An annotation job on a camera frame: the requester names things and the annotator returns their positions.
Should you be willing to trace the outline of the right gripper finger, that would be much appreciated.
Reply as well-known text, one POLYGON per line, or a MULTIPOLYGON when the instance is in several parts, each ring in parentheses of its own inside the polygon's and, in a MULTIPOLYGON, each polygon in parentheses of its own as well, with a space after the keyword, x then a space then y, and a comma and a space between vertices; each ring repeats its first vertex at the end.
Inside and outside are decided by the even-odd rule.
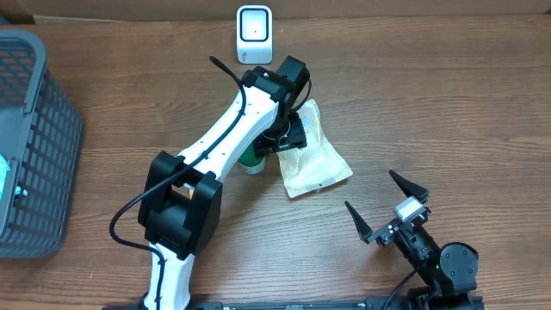
POLYGON ((429 200, 430 191, 425 187, 405 179, 394 170, 390 170, 388 173, 406 197, 414 197, 422 204, 425 204, 429 200))
POLYGON ((345 201, 344 204, 354 221, 360 240, 364 243, 369 243, 368 239, 373 234, 373 230, 348 201, 345 201))

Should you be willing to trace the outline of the beige paper pouch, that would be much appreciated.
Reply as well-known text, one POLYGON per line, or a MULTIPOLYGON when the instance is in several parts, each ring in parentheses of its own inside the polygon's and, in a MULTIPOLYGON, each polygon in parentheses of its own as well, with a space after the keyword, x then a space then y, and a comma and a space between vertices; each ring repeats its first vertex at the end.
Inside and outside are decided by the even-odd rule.
POLYGON ((306 146, 278 152, 284 187, 290 198, 339 183, 353 175, 344 158, 326 138, 318 104, 310 99, 298 110, 306 146))

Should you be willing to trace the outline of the green lid jar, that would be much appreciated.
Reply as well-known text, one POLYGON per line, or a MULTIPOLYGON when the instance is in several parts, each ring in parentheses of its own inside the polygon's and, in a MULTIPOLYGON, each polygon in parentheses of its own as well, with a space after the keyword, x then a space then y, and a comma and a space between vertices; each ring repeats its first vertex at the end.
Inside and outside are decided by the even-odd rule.
POLYGON ((266 159, 265 157, 257 157, 253 144, 249 144, 242 155, 238 158, 238 163, 245 173, 255 175, 264 169, 266 159))

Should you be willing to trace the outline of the teal wipes pack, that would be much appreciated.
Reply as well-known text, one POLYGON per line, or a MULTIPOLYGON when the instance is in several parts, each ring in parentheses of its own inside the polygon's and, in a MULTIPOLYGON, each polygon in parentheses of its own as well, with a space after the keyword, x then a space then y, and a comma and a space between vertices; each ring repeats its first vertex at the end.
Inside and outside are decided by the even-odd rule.
POLYGON ((0 199, 3 198, 3 192, 9 171, 9 161, 3 155, 0 155, 0 199))

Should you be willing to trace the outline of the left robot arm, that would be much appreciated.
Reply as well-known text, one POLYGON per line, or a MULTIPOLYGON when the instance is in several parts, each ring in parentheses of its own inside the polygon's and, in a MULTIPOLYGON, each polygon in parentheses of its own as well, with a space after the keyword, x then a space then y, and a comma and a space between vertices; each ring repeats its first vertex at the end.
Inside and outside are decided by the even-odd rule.
POLYGON ((140 309, 184 309, 195 256, 220 221, 223 182, 245 153, 257 161, 307 145, 297 96, 312 86, 306 64, 286 57, 276 71, 257 66, 236 77, 230 108, 192 146, 160 152, 145 182, 138 222, 152 249, 152 277, 140 309))

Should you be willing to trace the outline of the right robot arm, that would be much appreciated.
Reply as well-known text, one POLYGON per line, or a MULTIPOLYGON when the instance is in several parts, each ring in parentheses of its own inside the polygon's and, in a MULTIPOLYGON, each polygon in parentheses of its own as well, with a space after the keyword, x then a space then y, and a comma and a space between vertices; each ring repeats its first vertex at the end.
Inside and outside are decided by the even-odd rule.
POLYGON ((477 289, 478 252, 462 242, 438 245, 423 228, 430 215, 430 209, 424 205, 430 191, 394 170, 389 175, 406 199, 394 208, 395 218, 379 230, 373 230, 348 201, 344 203, 362 242, 394 244, 412 266, 412 271, 393 289, 381 308, 483 309, 483 299, 471 295, 477 289))

